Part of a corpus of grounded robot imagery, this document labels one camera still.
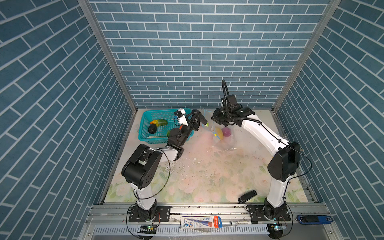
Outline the purple toy onion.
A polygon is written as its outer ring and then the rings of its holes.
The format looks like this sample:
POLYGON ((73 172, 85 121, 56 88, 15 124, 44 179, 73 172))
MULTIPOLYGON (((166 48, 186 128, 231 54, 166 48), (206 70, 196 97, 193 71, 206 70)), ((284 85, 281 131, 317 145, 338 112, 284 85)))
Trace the purple toy onion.
POLYGON ((230 137, 232 135, 232 130, 229 127, 222 128, 224 137, 230 137))

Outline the teal plastic basket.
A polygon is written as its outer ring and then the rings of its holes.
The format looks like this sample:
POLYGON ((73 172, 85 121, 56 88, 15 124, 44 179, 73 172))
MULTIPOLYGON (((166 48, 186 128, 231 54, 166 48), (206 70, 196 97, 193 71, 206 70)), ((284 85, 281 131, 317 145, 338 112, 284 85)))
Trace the teal plastic basket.
POLYGON ((173 128, 179 128, 180 124, 174 114, 178 109, 145 111, 141 118, 138 139, 147 144, 166 144, 168 134, 173 128), (151 122, 160 121, 155 133, 150 133, 151 122))

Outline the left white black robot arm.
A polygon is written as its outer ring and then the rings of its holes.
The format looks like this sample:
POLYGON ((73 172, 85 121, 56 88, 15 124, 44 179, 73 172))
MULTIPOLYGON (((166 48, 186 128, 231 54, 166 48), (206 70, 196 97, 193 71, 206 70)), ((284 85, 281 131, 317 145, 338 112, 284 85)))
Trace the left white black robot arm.
POLYGON ((159 163, 177 161, 184 152, 184 144, 193 131, 198 131, 200 124, 208 125, 204 115, 196 109, 189 114, 185 109, 175 111, 179 125, 170 130, 167 144, 163 148, 152 149, 140 144, 122 168, 122 176, 133 188, 137 199, 131 208, 131 222, 151 222, 160 219, 157 212, 156 194, 152 192, 153 180, 159 163))

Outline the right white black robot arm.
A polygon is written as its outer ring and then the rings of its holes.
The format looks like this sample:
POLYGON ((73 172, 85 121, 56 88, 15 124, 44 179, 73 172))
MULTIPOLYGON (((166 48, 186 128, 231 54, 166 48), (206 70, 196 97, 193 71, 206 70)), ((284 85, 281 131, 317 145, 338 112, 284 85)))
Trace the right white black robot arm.
POLYGON ((211 119, 226 127, 241 127, 262 143, 272 156, 267 166, 271 183, 264 201, 264 215, 269 220, 275 220, 287 211, 285 194, 289 181, 300 166, 300 145, 272 131, 254 111, 238 104, 234 95, 225 95, 221 101, 222 107, 214 111, 211 119))

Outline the clear zip top bag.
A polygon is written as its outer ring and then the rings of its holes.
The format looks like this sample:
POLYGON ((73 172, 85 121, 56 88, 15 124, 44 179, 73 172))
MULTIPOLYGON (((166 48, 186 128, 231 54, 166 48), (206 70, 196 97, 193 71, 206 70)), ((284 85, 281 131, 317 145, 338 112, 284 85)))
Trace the clear zip top bag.
POLYGON ((231 151, 236 148, 236 137, 233 126, 225 127, 214 122, 211 117, 214 113, 213 109, 203 109, 203 116, 208 121, 202 125, 203 129, 208 132, 210 143, 212 146, 221 151, 231 151))

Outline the dark toy avocado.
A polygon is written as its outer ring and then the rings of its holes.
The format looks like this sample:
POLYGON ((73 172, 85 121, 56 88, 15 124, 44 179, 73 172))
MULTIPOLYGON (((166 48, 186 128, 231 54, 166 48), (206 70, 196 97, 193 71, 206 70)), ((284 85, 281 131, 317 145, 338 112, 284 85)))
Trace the dark toy avocado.
POLYGON ((156 124, 150 124, 148 128, 148 132, 150 134, 155 134, 157 132, 157 125, 156 124))

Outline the yellow toy lemon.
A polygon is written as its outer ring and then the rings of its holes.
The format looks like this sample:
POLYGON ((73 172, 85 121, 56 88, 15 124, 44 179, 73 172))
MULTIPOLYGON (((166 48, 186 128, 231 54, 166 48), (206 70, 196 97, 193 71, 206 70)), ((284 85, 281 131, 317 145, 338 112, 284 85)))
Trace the yellow toy lemon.
POLYGON ((215 128, 215 131, 216 131, 216 136, 217 136, 220 140, 222 140, 222 139, 224 138, 224 134, 223 134, 222 129, 219 128, 219 127, 216 127, 216 128, 215 128))

